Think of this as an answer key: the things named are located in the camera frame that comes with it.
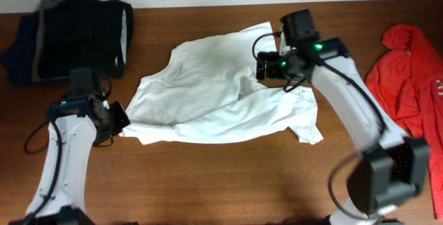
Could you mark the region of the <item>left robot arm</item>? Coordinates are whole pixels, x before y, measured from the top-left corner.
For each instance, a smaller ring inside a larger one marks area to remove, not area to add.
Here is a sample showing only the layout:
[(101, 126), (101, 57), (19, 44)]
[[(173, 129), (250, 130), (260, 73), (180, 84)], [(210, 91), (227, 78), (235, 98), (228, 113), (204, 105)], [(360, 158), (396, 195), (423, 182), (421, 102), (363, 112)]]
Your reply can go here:
[(71, 91), (50, 105), (48, 151), (37, 192), (19, 224), (91, 224), (84, 190), (91, 148), (130, 124), (122, 105), (108, 103), (108, 80), (92, 68), (70, 72)]

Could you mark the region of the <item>white t-shirt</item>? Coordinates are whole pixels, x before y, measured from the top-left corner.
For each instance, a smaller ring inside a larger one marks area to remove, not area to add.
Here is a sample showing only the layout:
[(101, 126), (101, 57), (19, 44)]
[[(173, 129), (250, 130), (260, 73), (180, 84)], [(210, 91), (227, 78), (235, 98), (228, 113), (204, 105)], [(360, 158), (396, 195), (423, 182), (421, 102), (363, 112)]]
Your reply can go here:
[(265, 22), (178, 45), (162, 71), (141, 79), (122, 136), (219, 144), (291, 129), (303, 143), (321, 141), (309, 87), (287, 93), (257, 81), (253, 51), (276, 49), (271, 31)]

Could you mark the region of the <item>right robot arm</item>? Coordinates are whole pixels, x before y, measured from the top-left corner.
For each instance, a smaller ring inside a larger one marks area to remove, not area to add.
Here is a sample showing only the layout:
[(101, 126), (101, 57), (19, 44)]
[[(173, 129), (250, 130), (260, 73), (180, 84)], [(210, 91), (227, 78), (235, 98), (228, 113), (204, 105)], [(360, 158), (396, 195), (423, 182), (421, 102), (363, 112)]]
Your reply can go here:
[(285, 15), (277, 52), (252, 51), (257, 78), (286, 82), (289, 93), (310, 82), (328, 100), (351, 136), (356, 151), (328, 177), (336, 212), (316, 224), (398, 224), (387, 213), (421, 195), (430, 147), (411, 138), (382, 109), (356, 69), (344, 43), (322, 39), (308, 9)]

